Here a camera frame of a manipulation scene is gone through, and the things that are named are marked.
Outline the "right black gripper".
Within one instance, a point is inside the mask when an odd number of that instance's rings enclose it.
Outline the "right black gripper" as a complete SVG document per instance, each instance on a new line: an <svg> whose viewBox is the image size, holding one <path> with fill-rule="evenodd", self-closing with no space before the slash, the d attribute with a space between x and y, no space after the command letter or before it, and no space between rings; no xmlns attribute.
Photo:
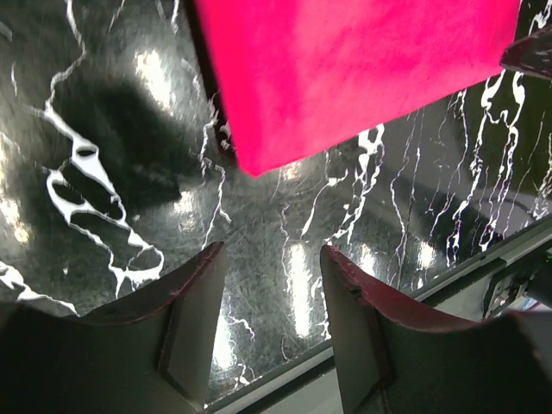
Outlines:
<svg viewBox="0 0 552 414"><path fill-rule="evenodd" d="M533 77L551 78L551 49L551 30L540 29L513 42L504 51L500 65Z"/></svg>

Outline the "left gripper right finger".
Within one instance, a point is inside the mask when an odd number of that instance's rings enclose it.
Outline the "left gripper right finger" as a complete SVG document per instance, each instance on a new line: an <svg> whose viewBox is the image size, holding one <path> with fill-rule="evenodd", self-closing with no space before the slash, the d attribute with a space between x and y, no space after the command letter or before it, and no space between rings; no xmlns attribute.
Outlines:
<svg viewBox="0 0 552 414"><path fill-rule="evenodd" d="M550 412L548 312L472 322L408 297L332 247L320 265L345 412Z"/></svg>

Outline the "bright pink t shirt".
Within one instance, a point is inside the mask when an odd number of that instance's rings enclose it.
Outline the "bright pink t shirt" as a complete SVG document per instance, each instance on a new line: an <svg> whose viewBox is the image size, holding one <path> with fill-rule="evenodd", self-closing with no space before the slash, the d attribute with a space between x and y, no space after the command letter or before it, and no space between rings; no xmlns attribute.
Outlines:
<svg viewBox="0 0 552 414"><path fill-rule="evenodd" d="M517 1L198 1L239 167L260 176L490 78Z"/></svg>

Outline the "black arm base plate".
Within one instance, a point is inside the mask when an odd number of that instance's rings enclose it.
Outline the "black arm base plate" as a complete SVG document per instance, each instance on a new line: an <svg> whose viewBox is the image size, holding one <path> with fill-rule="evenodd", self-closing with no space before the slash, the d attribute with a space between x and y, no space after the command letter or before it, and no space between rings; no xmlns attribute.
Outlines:
<svg viewBox="0 0 552 414"><path fill-rule="evenodd" d="M472 322L513 311L551 315L551 221L543 219L493 245L411 294ZM214 413L347 413L332 341L211 406Z"/></svg>

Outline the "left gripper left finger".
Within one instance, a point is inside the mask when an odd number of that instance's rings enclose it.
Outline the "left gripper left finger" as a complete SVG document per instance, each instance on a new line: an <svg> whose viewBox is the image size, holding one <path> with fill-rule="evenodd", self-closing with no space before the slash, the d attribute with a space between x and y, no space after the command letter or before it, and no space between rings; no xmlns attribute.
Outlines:
<svg viewBox="0 0 552 414"><path fill-rule="evenodd" d="M202 412L225 273L214 242L84 317L2 304L2 412Z"/></svg>

